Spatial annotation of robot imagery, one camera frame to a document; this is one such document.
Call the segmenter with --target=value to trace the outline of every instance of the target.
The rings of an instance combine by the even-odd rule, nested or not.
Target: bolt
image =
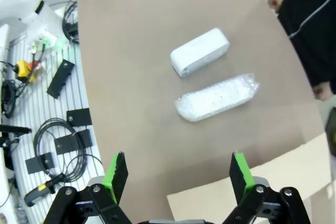
[[[290,189],[285,189],[286,196],[292,196],[292,191]]]
[[[257,190],[257,193],[260,193],[260,194],[264,192],[264,189],[262,186],[258,186],[256,190]]]
[[[72,190],[69,188],[68,190],[65,191],[65,194],[66,194],[66,195],[70,195],[70,194],[72,194]]]
[[[97,193],[97,192],[99,192],[100,191],[100,187],[99,186],[95,186],[94,188],[93,188],[93,192],[94,193]]]

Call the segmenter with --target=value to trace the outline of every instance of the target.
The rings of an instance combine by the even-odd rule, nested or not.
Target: white box
[[[229,41],[219,28],[176,48],[170,54],[171,62],[180,77],[185,77],[226,53]]]

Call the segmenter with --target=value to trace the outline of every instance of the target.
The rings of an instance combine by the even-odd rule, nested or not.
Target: bubble wrapped package
[[[197,122],[249,101],[258,88],[254,74],[242,74],[208,88],[184,94],[175,101],[175,106],[184,119]]]

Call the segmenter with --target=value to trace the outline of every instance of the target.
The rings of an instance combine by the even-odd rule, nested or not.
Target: black jacket
[[[325,1],[284,0],[278,18],[286,33],[296,32]],[[312,87],[330,81],[336,94],[336,0],[330,0],[291,41]]]

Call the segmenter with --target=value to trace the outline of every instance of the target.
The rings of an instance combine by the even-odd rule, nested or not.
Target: brown table
[[[323,132],[306,76],[264,0],[78,0],[80,47],[104,167],[124,151],[121,207],[134,222],[171,218],[166,195],[225,178],[232,151],[262,164]],[[173,49],[219,27],[228,53],[180,79]],[[174,100],[241,73],[255,97],[197,123]]]

